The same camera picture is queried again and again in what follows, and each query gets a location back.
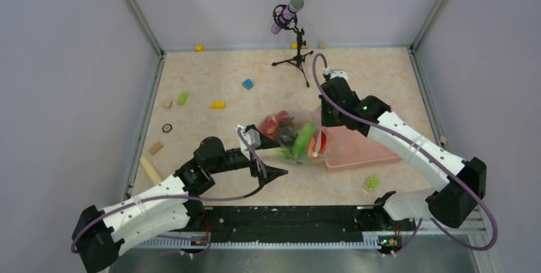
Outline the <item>green bok choy toy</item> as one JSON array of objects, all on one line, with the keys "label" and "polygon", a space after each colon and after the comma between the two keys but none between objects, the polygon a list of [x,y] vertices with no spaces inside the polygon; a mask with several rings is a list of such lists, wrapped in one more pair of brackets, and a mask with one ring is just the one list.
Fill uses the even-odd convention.
[{"label": "green bok choy toy", "polygon": [[310,163],[310,159],[306,154],[299,154],[298,156],[295,156],[293,154],[292,148],[288,147],[280,147],[275,149],[274,154],[279,159],[282,159],[283,161],[286,161],[287,163],[291,164],[306,164]]}]

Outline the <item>red lychee bunch toy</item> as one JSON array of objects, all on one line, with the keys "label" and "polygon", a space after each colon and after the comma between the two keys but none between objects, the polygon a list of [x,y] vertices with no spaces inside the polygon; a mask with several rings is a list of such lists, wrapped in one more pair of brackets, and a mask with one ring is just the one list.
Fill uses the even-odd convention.
[{"label": "red lychee bunch toy", "polygon": [[277,130],[281,127],[289,127],[292,120],[293,116],[289,112],[282,110],[266,116],[260,121],[257,128],[265,136],[274,138]]}]

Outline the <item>clear zip top bag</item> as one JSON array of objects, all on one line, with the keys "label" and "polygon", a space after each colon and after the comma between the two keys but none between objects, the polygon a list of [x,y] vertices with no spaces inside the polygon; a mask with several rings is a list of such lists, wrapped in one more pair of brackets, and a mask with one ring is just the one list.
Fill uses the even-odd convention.
[{"label": "clear zip top bag", "polygon": [[327,135],[315,110],[280,110],[264,117],[257,129],[278,142],[277,157],[296,164],[325,160]]}]

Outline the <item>green cucumber toy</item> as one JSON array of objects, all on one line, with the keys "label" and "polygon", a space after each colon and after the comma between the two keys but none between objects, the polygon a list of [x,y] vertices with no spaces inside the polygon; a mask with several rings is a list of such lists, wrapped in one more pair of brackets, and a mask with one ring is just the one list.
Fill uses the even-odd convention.
[{"label": "green cucumber toy", "polygon": [[316,131],[317,126],[314,122],[307,122],[301,127],[297,139],[292,146],[293,154],[295,156],[306,153],[309,142]]}]

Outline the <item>red yellow mango toy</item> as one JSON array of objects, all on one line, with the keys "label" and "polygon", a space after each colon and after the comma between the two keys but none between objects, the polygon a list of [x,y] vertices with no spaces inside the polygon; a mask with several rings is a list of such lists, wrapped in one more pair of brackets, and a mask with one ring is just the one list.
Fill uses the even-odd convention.
[{"label": "red yellow mango toy", "polygon": [[327,145],[327,136],[323,131],[318,131],[311,138],[306,150],[310,162],[318,163],[324,160]]}]

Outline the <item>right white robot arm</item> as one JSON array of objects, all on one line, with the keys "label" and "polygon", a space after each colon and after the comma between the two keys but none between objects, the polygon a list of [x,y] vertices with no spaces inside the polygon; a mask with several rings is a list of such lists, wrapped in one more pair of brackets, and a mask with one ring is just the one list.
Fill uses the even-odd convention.
[{"label": "right white robot arm", "polygon": [[387,193],[374,212],[376,225],[392,229],[400,220],[433,218],[459,228],[477,206],[475,199],[451,176],[462,180],[478,198],[486,192],[487,165],[452,154],[405,123],[375,96],[359,99],[344,77],[327,77],[321,85],[322,124],[344,126],[384,145],[414,167],[431,187],[409,193]]}]

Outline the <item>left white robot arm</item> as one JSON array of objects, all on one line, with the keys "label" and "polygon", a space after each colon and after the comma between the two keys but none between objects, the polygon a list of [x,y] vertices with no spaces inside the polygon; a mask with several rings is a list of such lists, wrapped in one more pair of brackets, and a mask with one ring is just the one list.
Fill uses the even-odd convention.
[{"label": "left white robot arm", "polygon": [[218,137],[203,139],[193,157],[166,179],[131,198],[98,209],[84,209],[71,236],[70,251],[79,255],[87,272],[101,272],[131,248],[172,230],[197,230],[204,224],[204,193],[215,184],[212,175],[249,169],[258,186],[241,196],[213,198],[232,202],[249,198],[287,170],[265,165],[258,150],[275,149],[279,142],[255,125],[238,126],[240,147],[225,149]]}]

